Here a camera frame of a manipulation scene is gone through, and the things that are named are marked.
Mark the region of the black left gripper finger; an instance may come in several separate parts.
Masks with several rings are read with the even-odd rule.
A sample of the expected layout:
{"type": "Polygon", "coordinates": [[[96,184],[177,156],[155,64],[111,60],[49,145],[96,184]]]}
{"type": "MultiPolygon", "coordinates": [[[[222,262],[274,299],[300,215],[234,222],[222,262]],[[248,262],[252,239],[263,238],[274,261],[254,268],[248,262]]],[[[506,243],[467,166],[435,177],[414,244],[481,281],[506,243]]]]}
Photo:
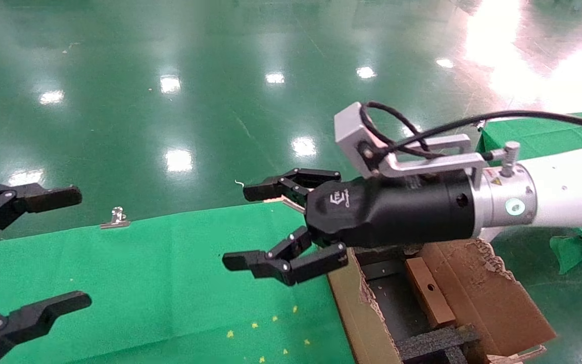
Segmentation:
{"type": "Polygon", "coordinates": [[[0,184],[0,232],[25,213],[63,209],[81,202],[82,193],[74,185],[62,189],[45,189],[40,184],[0,184]]]}
{"type": "Polygon", "coordinates": [[[0,314],[0,360],[16,346],[46,336],[61,316],[90,307],[84,292],[69,292],[0,314]]]}

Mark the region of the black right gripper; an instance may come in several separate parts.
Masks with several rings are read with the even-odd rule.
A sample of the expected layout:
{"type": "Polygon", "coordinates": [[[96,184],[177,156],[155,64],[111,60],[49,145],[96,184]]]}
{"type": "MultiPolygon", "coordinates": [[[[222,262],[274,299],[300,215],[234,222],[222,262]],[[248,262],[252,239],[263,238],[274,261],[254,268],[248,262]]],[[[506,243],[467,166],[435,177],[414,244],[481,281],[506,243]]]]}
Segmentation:
{"type": "Polygon", "coordinates": [[[345,267],[349,262],[346,246],[404,246],[473,235],[475,205],[467,175],[331,181],[341,179],[337,171],[294,168],[244,186],[247,201],[286,197],[305,203],[309,194],[306,226],[266,251],[223,254],[224,267],[294,286],[345,267]],[[314,240],[334,244],[319,244],[316,251],[307,253],[314,240]]]}

